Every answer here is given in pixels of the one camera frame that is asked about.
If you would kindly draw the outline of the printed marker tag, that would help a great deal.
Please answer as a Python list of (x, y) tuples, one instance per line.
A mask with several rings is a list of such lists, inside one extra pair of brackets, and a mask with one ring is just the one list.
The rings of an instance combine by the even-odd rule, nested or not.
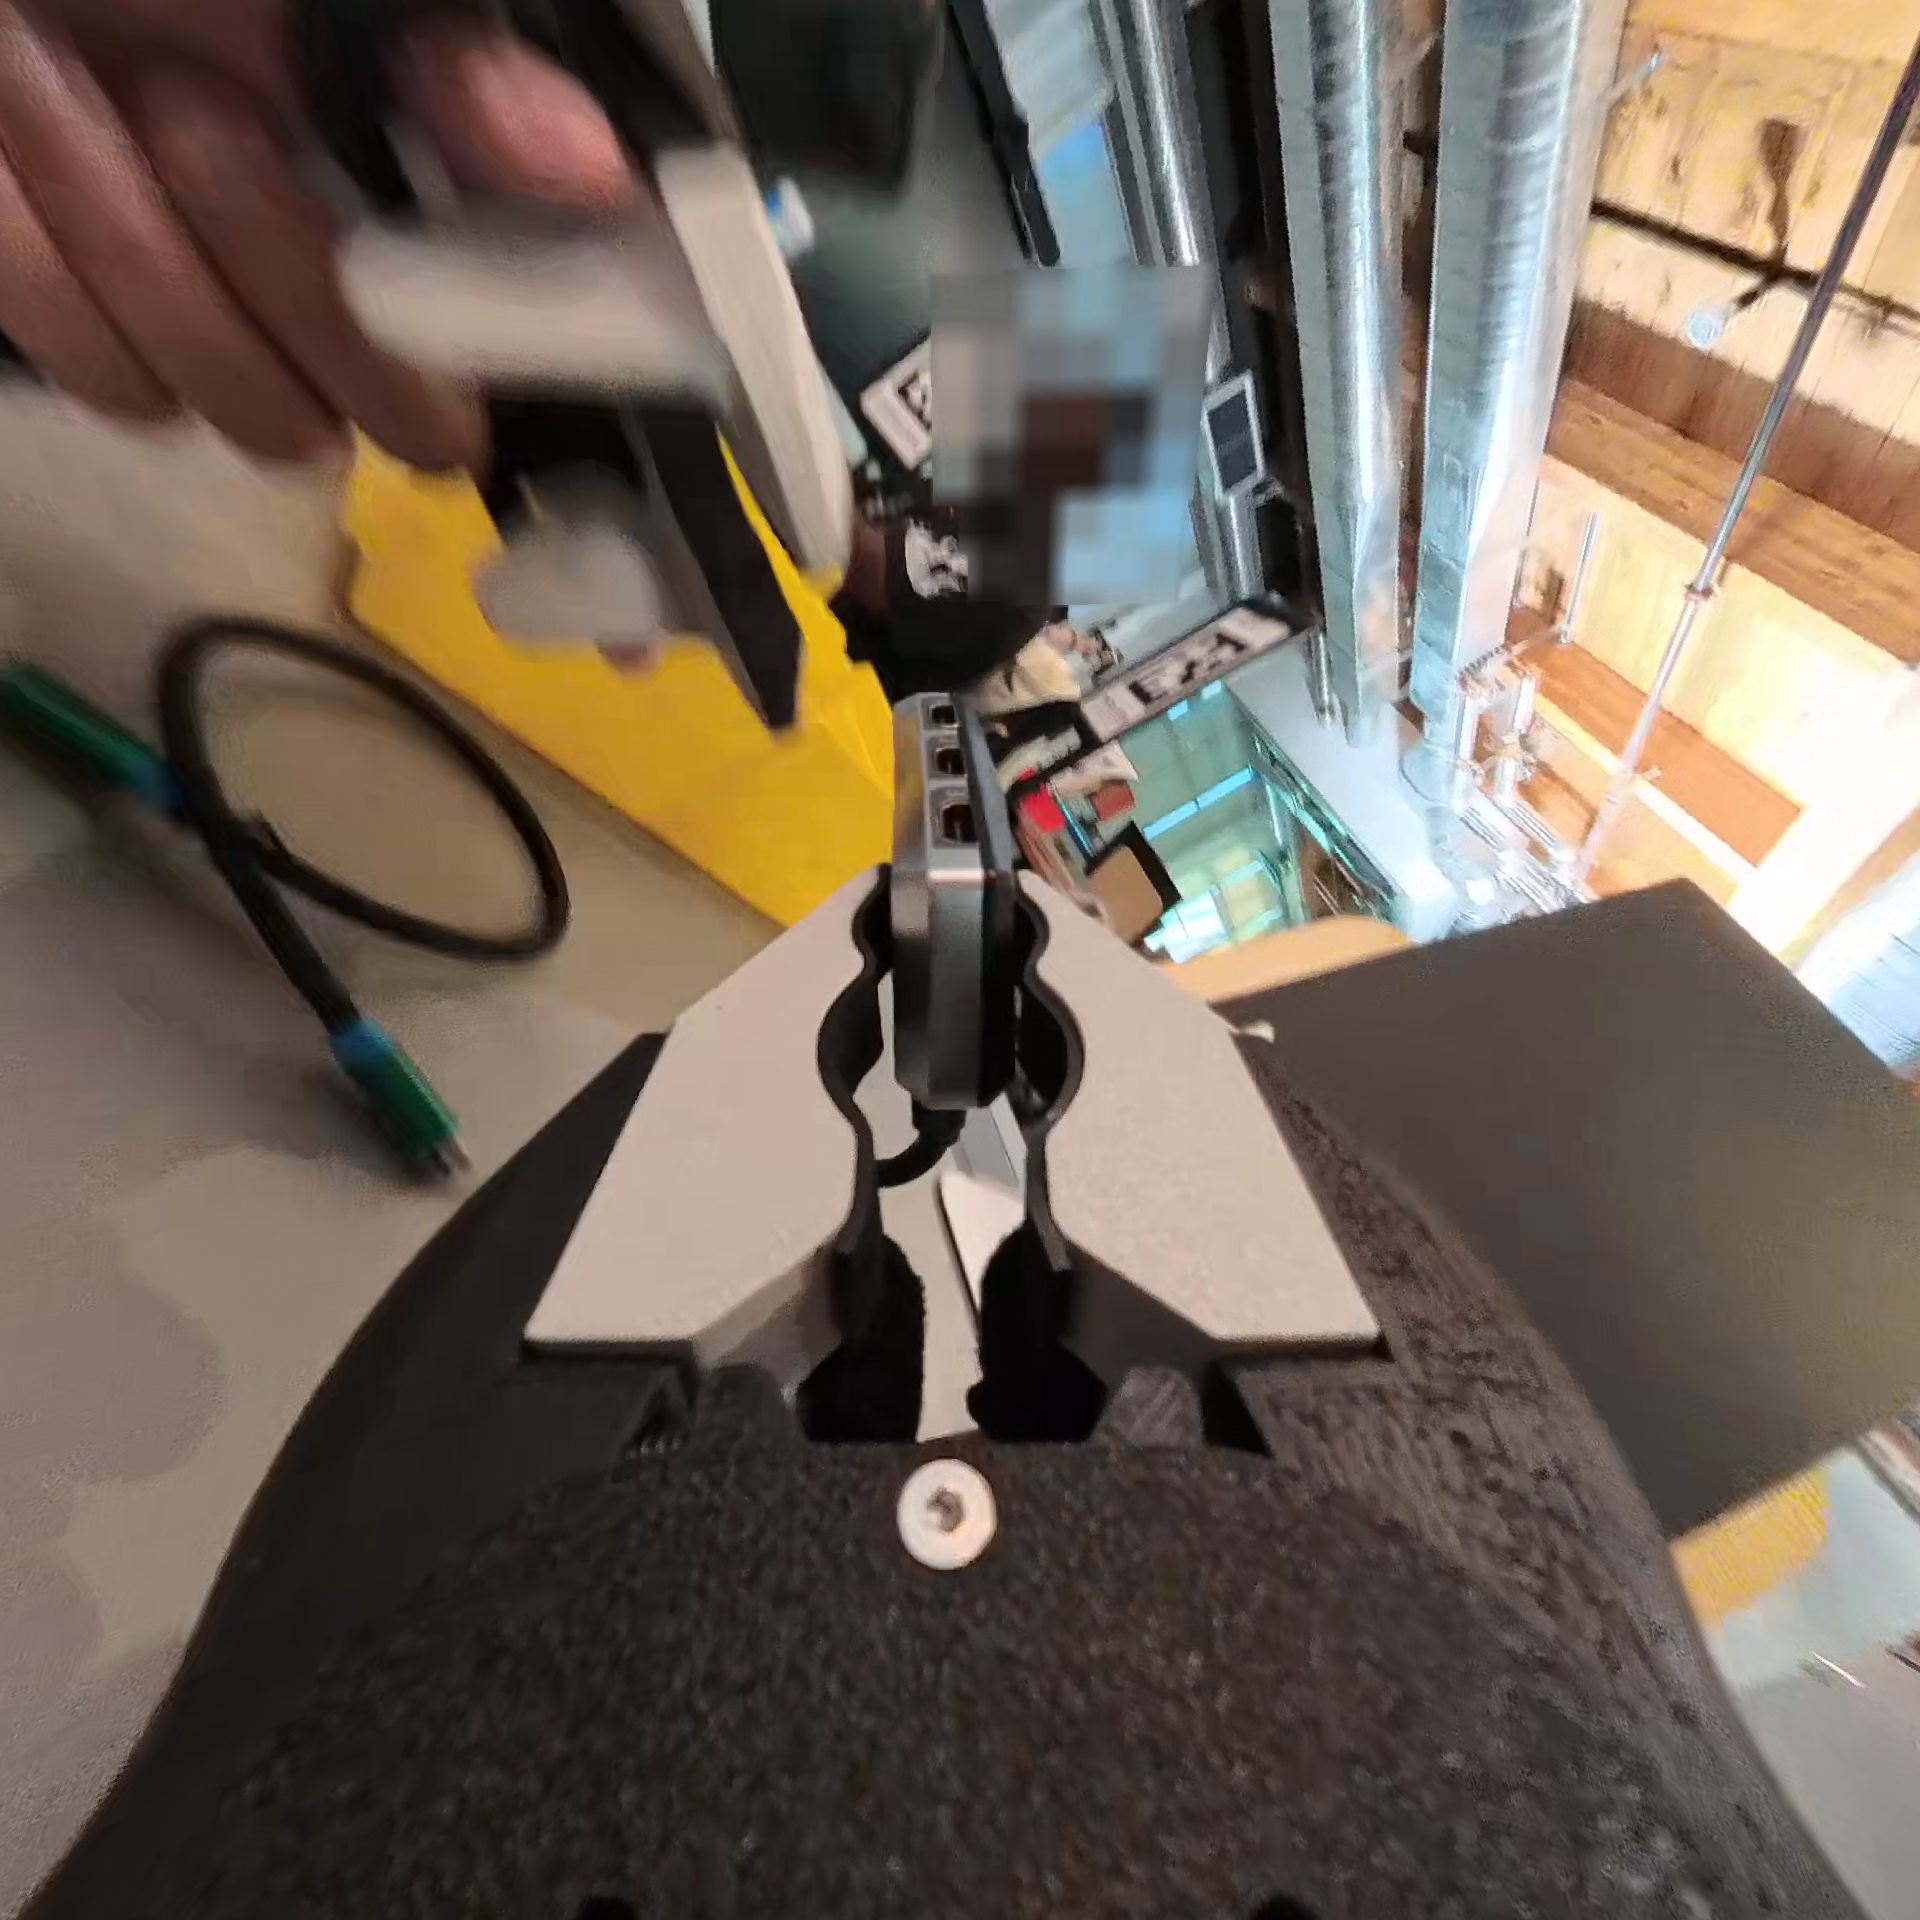
[(932, 470), (932, 337), (863, 389), (863, 418), (899, 467)]

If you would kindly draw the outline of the grey hdmi hub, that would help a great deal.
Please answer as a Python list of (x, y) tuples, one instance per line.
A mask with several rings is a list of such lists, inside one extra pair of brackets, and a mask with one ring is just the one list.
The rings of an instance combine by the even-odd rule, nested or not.
[(929, 1112), (977, 1112), (1014, 1077), (1019, 844), (977, 710), (948, 693), (894, 709), (894, 1067)]

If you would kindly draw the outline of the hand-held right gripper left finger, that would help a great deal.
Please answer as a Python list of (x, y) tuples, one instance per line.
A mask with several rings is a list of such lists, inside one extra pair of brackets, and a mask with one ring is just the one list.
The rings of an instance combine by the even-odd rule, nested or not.
[(667, 1036), (525, 1326), (542, 1356), (813, 1376), (879, 1297), (888, 871), (846, 880)]

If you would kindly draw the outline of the silver ventilation duct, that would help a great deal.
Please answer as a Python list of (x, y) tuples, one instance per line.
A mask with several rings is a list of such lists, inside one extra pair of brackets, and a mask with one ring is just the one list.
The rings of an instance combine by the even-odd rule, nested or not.
[(1567, 345), (1623, 0), (1452, 0), (1440, 35), (1409, 779), (1471, 789), (1471, 672), (1519, 587)]
[(1265, 17), (1330, 688), (1360, 744), (1400, 699), (1405, 648), (1405, 5)]

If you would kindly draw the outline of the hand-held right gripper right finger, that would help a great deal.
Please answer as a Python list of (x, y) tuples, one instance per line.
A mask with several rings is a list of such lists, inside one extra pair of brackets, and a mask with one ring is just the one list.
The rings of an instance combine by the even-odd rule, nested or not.
[(1365, 1354), (1383, 1329), (1233, 1026), (1074, 897), (1021, 877), (1027, 989), (1064, 1036), (1030, 1222), (1069, 1354)]

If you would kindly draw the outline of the yellow plastic bin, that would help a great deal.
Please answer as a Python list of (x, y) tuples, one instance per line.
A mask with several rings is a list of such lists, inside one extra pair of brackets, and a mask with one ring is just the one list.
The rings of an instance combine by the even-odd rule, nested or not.
[(894, 849), (894, 719), (846, 648), (821, 577), (782, 549), (740, 467), (728, 480), (805, 634), (799, 726), (764, 734), (723, 664), (690, 638), (627, 674), (592, 648), (495, 638), (471, 570), (495, 534), (471, 480), (428, 478), (368, 438), (344, 480), (344, 603), (428, 683), (462, 699), (570, 784), (789, 929)]

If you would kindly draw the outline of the tan back chair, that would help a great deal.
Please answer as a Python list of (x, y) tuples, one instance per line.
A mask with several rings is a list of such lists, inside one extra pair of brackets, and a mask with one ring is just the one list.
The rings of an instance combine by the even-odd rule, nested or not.
[(1092, 853), (1086, 885), (1124, 948), (1142, 948), (1184, 901), (1175, 877), (1139, 825), (1116, 828)]

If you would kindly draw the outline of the person's left hand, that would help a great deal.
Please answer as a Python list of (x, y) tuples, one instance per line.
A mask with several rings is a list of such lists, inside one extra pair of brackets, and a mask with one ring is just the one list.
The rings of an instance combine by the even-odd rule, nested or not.
[(53, 389), (133, 427), (202, 422), (267, 462), (353, 435), (483, 462), (471, 393), (382, 354), (334, 272), (303, 5), (0, 9), (0, 324)]

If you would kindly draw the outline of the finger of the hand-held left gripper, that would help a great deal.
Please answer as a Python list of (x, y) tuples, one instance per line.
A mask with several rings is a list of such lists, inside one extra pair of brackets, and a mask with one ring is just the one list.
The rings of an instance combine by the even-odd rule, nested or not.
[(611, 478), (523, 478), (495, 534), (471, 597), (502, 640), (525, 655), (592, 648), (611, 672), (658, 668), (667, 597), (637, 488)]
[(851, 480), (821, 357), (758, 179), (734, 147), (653, 156), (667, 288), (690, 317), (690, 389), (615, 404), (637, 493), (611, 518), (611, 646), (703, 640), (764, 734), (805, 703), (805, 625), (771, 542), (840, 577)]

